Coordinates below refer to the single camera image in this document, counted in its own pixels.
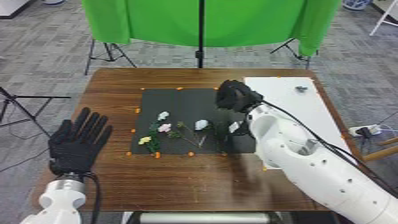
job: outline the cable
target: cable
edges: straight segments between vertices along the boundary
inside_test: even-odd
[[[95,209],[93,209],[93,216],[91,216],[91,224],[97,224],[99,222],[99,217],[100,217],[100,212],[102,212],[102,184],[100,184],[100,179],[95,173],[84,174],[84,177],[88,177],[95,184],[97,184],[97,202],[95,202]]]
[[[381,129],[383,131],[392,131],[394,132],[394,134],[395,134],[395,137],[397,137],[397,132],[398,132],[398,130],[395,130],[392,127],[390,127],[390,125],[386,125],[386,124],[383,124],[381,125],[381,127],[388,127],[388,129]]]
[[[271,102],[267,102],[266,100],[262,101],[271,107],[274,107],[298,121],[298,123],[303,125],[303,127],[306,128],[308,132],[314,134],[319,142],[322,143],[322,145],[326,146],[326,148],[330,149],[330,151],[340,156],[340,158],[351,163],[351,165],[358,168],[360,172],[370,177],[370,179],[374,180],[376,184],[381,186],[381,188],[395,195],[395,197],[398,197],[398,193],[397,190],[394,189],[394,187],[390,186],[390,184],[386,183],[385,179],[381,178],[381,176],[376,174],[374,170],[370,169],[370,167],[367,166],[365,162],[358,159],[358,157],[337,146],[333,145],[324,138],[319,136],[319,134],[315,133],[315,131],[312,130],[312,128],[306,126],[306,124],[303,123],[303,121],[299,120],[299,118],[294,116],[294,114],[280,107],[276,106]],[[367,169],[369,172],[365,172],[362,170],[362,167],[358,166],[358,164],[353,162],[353,160],[347,158],[347,156],[354,159],[354,161],[360,163],[362,167]]]
[[[36,159],[47,152],[49,149],[45,149],[36,156],[33,156],[31,158],[28,158],[22,162],[19,162],[15,165],[12,165],[10,167],[6,167],[3,170],[0,170],[0,173],[10,170],[12,168],[15,168],[17,166],[20,166],[26,162],[29,162],[33,159]]]
[[[15,112],[17,112],[17,105],[13,104],[13,106],[15,106],[15,108],[13,108],[10,117],[8,117],[8,122],[10,122],[10,123],[12,123],[12,117],[13,117]],[[13,125],[10,125],[10,134],[12,134],[19,139],[22,139],[22,140],[29,140],[29,139],[33,139],[35,137],[38,137],[38,136],[44,134],[44,133],[40,133],[40,134],[36,134],[36,135],[33,135],[33,136],[29,136],[29,137],[22,137],[22,136],[19,136],[19,135],[15,134],[12,126],[13,126]]]
[[[367,143],[367,138],[363,138],[363,142],[362,142],[362,147],[360,147],[362,152],[363,152],[363,149],[365,149],[365,143]]]
[[[385,121],[398,114],[398,111],[383,119],[383,121],[378,123],[378,125],[381,125],[385,123]]]

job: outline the green backdrop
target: green backdrop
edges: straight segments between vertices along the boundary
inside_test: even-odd
[[[141,39],[198,46],[200,0],[83,0],[95,39]],[[340,0],[207,0],[207,47],[298,38],[301,55],[319,50]]]

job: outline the yellow object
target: yellow object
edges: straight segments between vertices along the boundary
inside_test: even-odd
[[[154,140],[152,137],[145,137],[141,139],[139,145],[145,145],[152,140]]]

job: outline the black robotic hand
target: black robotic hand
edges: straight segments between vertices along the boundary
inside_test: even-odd
[[[104,130],[107,121],[107,116],[91,114],[90,108],[84,108],[75,123],[65,120],[49,141],[51,170],[56,175],[91,172],[97,156],[113,134],[113,126]]]
[[[262,101],[264,95],[251,90],[250,86],[237,80],[227,80],[218,92],[218,107],[246,113]]]

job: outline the black mat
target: black mat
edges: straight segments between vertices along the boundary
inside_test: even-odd
[[[186,128],[179,129],[179,122],[184,121],[191,130],[195,130],[196,121],[209,120],[214,128],[196,132],[200,140],[207,135],[202,149],[184,139],[170,139],[168,134],[159,133],[163,154],[187,154],[191,151],[198,154],[255,152],[255,139],[250,136],[232,136],[228,133],[230,125],[235,121],[243,121],[244,114],[218,109],[216,90],[150,89],[143,93],[141,115],[136,123],[138,132],[132,141],[134,154],[150,154],[147,146],[139,145],[139,140],[148,136],[150,126],[164,111],[171,114],[164,123],[173,124],[173,130],[180,130],[193,141],[196,141],[193,132]]]

